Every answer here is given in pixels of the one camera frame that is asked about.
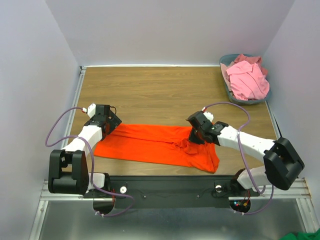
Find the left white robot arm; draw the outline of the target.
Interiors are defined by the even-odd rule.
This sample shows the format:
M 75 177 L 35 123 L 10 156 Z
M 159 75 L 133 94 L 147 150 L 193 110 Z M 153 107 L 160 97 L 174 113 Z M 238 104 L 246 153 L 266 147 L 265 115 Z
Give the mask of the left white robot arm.
M 78 108 L 89 120 L 81 132 L 62 149 L 54 149 L 49 156 L 48 190 L 52 194 L 85 195 L 94 190 L 100 197 L 111 193 L 109 175 L 88 170 L 87 156 L 93 147 L 110 135 L 122 121 L 116 108 L 105 104 L 91 104 Z

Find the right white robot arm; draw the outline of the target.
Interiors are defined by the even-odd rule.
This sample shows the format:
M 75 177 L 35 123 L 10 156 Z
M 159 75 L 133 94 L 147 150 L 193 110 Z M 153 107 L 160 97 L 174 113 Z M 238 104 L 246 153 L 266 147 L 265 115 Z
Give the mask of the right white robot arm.
M 230 182 L 231 192 L 242 195 L 249 189 L 272 185 L 288 190 L 305 168 L 305 164 L 291 142 L 280 137 L 277 140 L 257 137 L 217 121 L 207 111 L 197 111 L 187 118 L 192 126 L 189 140 L 195 144 L 214 144 L 238 150 L 241 156 L 249 155 L 263 166 L 245 169 Z

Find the orange t shirt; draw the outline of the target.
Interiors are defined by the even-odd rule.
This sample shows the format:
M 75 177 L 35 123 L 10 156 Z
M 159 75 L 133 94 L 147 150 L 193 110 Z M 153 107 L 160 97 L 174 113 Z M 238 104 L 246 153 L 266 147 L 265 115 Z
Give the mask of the orange t shirt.
M 122 123 L 96 145 L 94 155 L 215 173 L 220 163 L 215 145 L 189 141 L 191 130 L 190 126 Z

